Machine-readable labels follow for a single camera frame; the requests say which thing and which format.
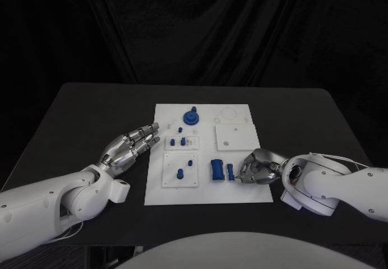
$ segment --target table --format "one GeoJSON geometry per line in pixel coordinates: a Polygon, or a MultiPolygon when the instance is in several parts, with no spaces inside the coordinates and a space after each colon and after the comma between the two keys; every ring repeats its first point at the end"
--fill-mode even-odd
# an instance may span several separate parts
{"type": "MultiPolygon", "coordinates": [[[[153,122],[156,103],[248,104],[261,147],[296,156],[318,152],[370,164],[331,94],[323,89],[149,86],[68,83],[5,185],[12,189],[82,170],[107,143],[153,122]]],[[[121,175],[130,185],[124,203],[108,203],[82,231],[57,244],[160,245],[224,231],[276,234],[313,243],[388,242],[388,224],[341,202],[332,217],[274,203],[145,206],[149,152],[121,175]]]]}

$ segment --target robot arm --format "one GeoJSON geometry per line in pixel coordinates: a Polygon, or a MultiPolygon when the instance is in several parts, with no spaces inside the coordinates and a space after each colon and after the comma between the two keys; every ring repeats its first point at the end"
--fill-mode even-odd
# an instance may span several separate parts
{"type": "Polygon", "coordinates": [[[367,168],[352,173],[345,165],[308,154],[287,159],[256,149],[240,171],[243,183],[269,184],[283,179],[283,201],[316,214],[332,216],[339,200],[370,218],[388,222],[388,169],[367,168]]]}
{"type": "Polygon", "coordinates": [[[130,185],[114,178],[137,156],[159,142],[159,125],[120,136],[104,150],[97,165],[0,193],[0,261],[59,236],[75,224],[94,218],[111,200],[126,201],[130,185]],[[68,214],[61,216],[59,206],[68,214]]]}

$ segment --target blue object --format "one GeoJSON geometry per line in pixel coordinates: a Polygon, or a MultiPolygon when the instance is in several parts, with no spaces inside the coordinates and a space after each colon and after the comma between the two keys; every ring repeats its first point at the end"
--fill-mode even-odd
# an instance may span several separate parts
{"type": "Polygon", "coordinates": [[[183,179],[183,169],[178,169],[176,177],[178,179],[183,179]]]}
{"type": "Polygon", "coordinates": [[[199,115],[196,113],[196,107],[192,107],[192,110],[189,112],[185,113],[183,115],[183,122],[188,125],[195,125],[199,122],[199,115]]]}
{"type": "Polygon", "coordinates": [[[228,180],[235,180],[235,175],[233,174],[233,164],[227,164],[228,169],[228,180]]]}
{"type": "Polygon", "coordinates": [[[225,180],[222,160],[217,159],[211,161],[212,164],[212,180],[225,180]]]}

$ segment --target robotic hand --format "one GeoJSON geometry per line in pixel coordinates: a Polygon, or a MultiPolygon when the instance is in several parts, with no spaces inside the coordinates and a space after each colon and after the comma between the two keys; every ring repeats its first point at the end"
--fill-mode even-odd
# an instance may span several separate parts
{"type": "Polygon", "coordinates": [[[0,193],[0,262],[46,243],[75,224],[94,218],[111,200],[126,201],[130,185],[114,178],[159,142],[159,124],[119,136],[100,162],[81,172],[0,193]],[[64,205],[68,214],[61,215],[64,205]]]}
{"type": "Polygon", "coordinates": [[[282,200],[296,209],[302,206],[323,216],[332,216],[339,200],[370,218],[388,222],[388,169],[367,168],[351,172],[339,162],[351,159],[308,154],[286,158],[256,149],[245,158],[240,176],[243,183],[270,184],[280,177],[286,191],[282,200]]]}

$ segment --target white cable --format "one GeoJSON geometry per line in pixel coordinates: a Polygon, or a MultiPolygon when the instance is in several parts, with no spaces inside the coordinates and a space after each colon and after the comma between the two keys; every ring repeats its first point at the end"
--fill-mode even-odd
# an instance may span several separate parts
{"type": "Polygon", "coordinates": [[[84,222],[81,222],[81,226],[80,226],[80,228],[78,228],[78,230],[77,230],[77,232],[75,232],[74,234],[71,234],[70,236],[64,236],[64,237],[61,237],[61,238],[58,238],[58,239],[49,240],[49,241],[48,241],[46,243],[44,243],[44,244],[54,243],[54,242],[57,242],[57,241],[59,241],[59,240],[62,240],[62,239],[67,239],[67,238],[75,236],[75,235],[78,234],[78,232],[81,231],[82,226],[84,226],[84,222]]]}
{"type": "Polygon", "coordinates": [[[338,160],[348,161],[348,162],[354,163],[355,165],[361,165],[361,166],[364,166],[364,167],[367,167],[367,168],[370,167],[368,165],[361,164],[361,163],[358,163],[357,161],[351,160],[349,158],[345,158],[345,157],[341,157],[341,156],[328,155],[328,154],[320,154],[320,153],[310,153],[310,154],[313,154],[313,155],[319,155],[319,156],[322,156],[322,157],[328,157],[328,158],[332,158],[332,159],[338,159],[338,160]]]}

